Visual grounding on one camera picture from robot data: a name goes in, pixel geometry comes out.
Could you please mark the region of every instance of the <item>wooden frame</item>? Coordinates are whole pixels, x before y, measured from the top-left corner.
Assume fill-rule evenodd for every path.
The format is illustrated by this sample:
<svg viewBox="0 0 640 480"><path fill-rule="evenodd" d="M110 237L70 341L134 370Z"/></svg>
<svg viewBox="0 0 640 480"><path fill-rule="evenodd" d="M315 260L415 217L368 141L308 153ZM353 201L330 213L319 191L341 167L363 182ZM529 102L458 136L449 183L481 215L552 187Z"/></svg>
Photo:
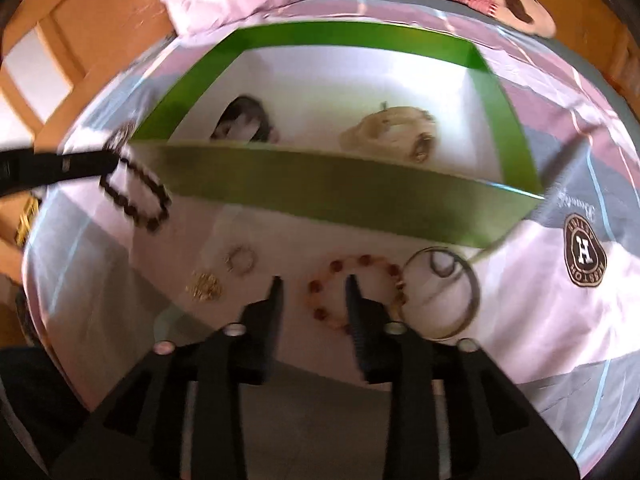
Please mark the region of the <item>wooden frame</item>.
<svg viewBox="0 0 640 480"><path fill-rule="evenodd" d="M605 77L640 117L640 48L626 27L618 34Z"/></svg>
<svg viewBox="0 0 640 480"><path fill-rule="evenodd" d="M23 0L2 38L3 57L31 30L63 77L69 95L43 120L5 66L0 94L31 132L37 150L56 150L82 110L119 72L174 29L160 0ZM27 194L0 200L0 273L21 282L15 245Z"/></svg>

